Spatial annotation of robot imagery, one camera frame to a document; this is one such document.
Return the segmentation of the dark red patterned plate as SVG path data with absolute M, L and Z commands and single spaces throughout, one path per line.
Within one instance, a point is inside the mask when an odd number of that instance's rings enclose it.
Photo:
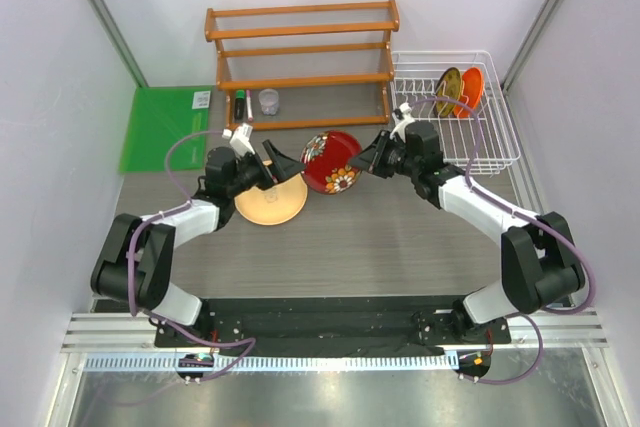
M 360 171 L 349 160 L 361 152 L 358 140 L 340 130 L 328 130 L 313 136 L 304 146 L 300 161 L 307 186 L 320 194 L 336 195 L 355 185 Z

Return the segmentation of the cream yellow plate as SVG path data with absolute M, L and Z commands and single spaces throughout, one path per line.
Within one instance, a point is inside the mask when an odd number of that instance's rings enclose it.
M 275 226 L 292 220 L 304 208 L 308 187 L 301 174 L 268 190 L 252 187 L 234 200 L 238 213 L 249 222 Z

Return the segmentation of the olive yellow patterned plate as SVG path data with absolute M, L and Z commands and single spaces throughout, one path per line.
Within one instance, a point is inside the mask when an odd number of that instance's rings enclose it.
M 456 67 L 448 68 L 440 77 L 436 85 L 435 95 L 437 97 L 458 100 L 463 89 L 461 72 Z M 437 100 L 435 111 L 439 117 L 447 117 L 455 107 L 454 103 Z

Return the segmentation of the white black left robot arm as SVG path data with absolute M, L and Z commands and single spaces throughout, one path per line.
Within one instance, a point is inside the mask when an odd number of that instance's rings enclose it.
M 213 332 L 203 315 L 204 301 L 171 282 L 174 250 L 224 227 L 235 212 L 235 198 L 252 188 L 266 191 L 304 170 L 270 142 L 270 163 L 249 149 L 240 154 L 218 147 L 207 154 L 204 174 L 185 203 L 149 216 L 120 214 L 112 222 L 91 274 L 93 293 L 178 324 L 190 345 L 205 344 Z

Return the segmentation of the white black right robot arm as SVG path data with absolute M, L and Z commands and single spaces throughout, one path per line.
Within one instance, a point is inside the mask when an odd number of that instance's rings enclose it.
M 407 177 L 421 199 L 458 216 L 499 247 L 499 279 L 452 307 L 451 327 L 460 340 L 475 341 L 488 324 L 534 313 L 585 286 L 566 219 L 522 210 L 446 162 L 431 123 L 412 122 L 403 134 L 383 130 L 349 164 L 379 178 Z

